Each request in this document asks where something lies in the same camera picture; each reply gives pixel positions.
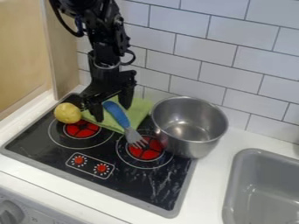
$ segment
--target sink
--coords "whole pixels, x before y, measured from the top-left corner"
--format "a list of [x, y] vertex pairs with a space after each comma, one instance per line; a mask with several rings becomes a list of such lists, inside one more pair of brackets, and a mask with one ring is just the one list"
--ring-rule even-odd
[[264, 150], [239, 152], [222, 217], [225, 224], [299, 223], [299, 161]]

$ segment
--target green cloth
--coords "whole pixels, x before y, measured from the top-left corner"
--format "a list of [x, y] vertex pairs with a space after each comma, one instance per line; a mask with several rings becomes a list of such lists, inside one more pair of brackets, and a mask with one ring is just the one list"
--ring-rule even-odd
[[[153, 104], [151, 101], [145, 101], [140, 98], [134, 98], [131, 107], [126, 110], [119, 102], [118, 97], [115, 96], [109, 99], [112, 102], [116, 102], [126, 113], [127, 117], [131, 122], [131, 127], [133, 129], [137, 129], [139, 124], [143, 121], [143, 119], [149, 114]], [[96, 122], [93, 115], [90, 114], [89, 110], [84, 110], [81, 112], [83, 120], [99, 125], [103, 128], [118, 132], [123, 134], [124, 129], [121, 125], [117, 123], [117, 121], [104, 109], [104, 121]]]

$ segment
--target control panel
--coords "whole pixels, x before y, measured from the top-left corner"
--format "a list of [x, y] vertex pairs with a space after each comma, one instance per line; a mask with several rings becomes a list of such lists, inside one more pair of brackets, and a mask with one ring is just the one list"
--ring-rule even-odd
[[69, 221], [65, 221], [64, 215], [49, 208], [40, 207], [40, 210], [0, 193], [0, 224], [83, 224], [68, 217]]
[[89, 157], [79, 152], [74, 153], [66, 161], [66, 165], [99, 179], [108, 179], [115, 169], [113, 164], [94, 157]]

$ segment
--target stove knob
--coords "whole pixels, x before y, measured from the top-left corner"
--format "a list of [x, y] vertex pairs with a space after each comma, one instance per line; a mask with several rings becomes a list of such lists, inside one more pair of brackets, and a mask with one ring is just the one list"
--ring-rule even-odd
[[98, 172], [105, 172], [107, 167], [104, 164], [99, 164], [97, 170]]
[[76, 157], [74, 159], [75, 164], [77, 165], [82, 165], [84, 163], [84, 158], [83, 157]]
[[0, 204], [1, 224], [20, 224], [24, 219], [22, 209], [16, 204], [6, 200]]

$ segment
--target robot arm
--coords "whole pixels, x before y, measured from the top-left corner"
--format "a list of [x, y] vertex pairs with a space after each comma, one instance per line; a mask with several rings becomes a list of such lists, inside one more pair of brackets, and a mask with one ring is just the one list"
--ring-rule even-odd
[[[136, 56], [129, 50], [130, 38], [124, 30], [123, 18], [115, 0], [49, 1], [60, 23], [78, 38], [86, 33], [93, 47], [93, 51], [88, 53], [92, 83], [81, 94], [85, 108], [101, 122], [101, 103], [118, 95], [120, 104], [128, 109], [134, 95], [136, 72], [120, 72], [119, 65], [130, 65]], [[60, 12], [74, 18], [77, 31], [64, 22]], [[132, 54], [132, 60], [121, 63], [121, 57], [125, 53]]]

